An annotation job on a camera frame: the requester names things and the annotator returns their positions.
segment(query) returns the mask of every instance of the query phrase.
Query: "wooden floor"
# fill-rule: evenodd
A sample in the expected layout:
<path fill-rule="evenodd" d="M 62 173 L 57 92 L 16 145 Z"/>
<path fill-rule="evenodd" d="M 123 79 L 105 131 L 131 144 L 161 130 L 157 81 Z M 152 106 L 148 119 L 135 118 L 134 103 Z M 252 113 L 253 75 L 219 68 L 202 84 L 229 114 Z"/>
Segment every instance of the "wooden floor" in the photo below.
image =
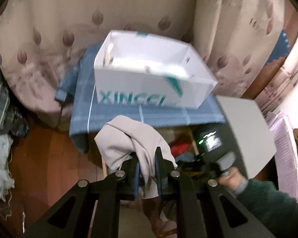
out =
<path fill-rule="evenodd" d="M 9 167 L 15 180 L 15 188 L 11 189 L 12 216 L 7 221 L 0 217 L 0 222 L 13 236 L 22 234 L 23 210 L 26 226 L 29 226 L 78 180 L 94 182 L 104 178 L 101 156 L 95 145 L 83 155 L 75 149 L 68 132 L 58 132 L 34 121 L 30 126 L 27 138 L 15 140 L 11 149 Z"/>

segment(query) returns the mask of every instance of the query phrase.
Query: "green sleeve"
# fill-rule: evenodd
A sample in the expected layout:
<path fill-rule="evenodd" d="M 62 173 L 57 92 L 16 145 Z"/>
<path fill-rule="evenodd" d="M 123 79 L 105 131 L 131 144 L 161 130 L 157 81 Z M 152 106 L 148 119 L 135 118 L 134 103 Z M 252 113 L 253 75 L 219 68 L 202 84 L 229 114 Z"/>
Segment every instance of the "green sleeve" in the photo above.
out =
<path fill-rule="evenodd" d="M 298 203 L 272 182 L 252 179 L 237 199 L 276 237 L 298 237 Z"/>

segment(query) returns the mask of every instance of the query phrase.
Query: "human hand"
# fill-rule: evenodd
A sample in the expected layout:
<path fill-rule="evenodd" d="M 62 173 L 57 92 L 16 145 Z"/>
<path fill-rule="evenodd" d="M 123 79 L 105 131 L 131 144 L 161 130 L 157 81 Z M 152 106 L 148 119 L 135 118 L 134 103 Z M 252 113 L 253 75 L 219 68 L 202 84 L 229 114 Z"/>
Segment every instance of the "human hand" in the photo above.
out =
<path fill-rule="evenodd" d="M 242 182 L 245 180 L 245 177 L 239 172 L 236 167 L 231 167 L 229 169 L 229 175 L 219 178 L 219 183 L 226 186 L 230 190 L 237 190 Z"/>

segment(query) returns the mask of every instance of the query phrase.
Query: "blue tablecloth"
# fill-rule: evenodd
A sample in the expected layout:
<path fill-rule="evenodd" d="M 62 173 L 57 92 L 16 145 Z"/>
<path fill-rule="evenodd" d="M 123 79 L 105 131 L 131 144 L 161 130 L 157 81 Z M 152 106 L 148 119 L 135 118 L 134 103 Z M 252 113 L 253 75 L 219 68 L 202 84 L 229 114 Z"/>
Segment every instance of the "blue tablecloth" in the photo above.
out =
<path fill-rule="evenodd" d="M 55 94 L 55 99 L 61 103 L 73 101 L 70 136 L 80 152 L 88 152 L 89 132 L 99 131 L 118 115 L 125 115 L 153 127 L 225 122 L 211 94 L 198 109 L 99 104 L 95 92 L 94 60 L 100 47 L 101 44 L 95 44 L 86 50 Z"/>

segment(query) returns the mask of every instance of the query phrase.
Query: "pink curtain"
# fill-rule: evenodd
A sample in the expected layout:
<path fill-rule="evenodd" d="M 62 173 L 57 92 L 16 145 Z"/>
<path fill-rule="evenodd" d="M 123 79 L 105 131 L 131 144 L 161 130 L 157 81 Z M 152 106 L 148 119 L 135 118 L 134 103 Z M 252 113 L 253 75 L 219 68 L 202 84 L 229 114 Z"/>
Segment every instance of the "pink curtain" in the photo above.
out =
<path fill-rule="evenodd" d="M 214 93 L 240 97 L 283 24 L 284 0 L 6 0 L 0 67 L 20 102 L 56 127 L 72 111 L 54 101 L 56 87 L 111 29 L 191 42 L 219 81 Z"/>
<path fill-rule="evenodd" d="M 272 112 L 298 83 L 298 37 L 277 74 L 255 98 L 264 114 Z"/>

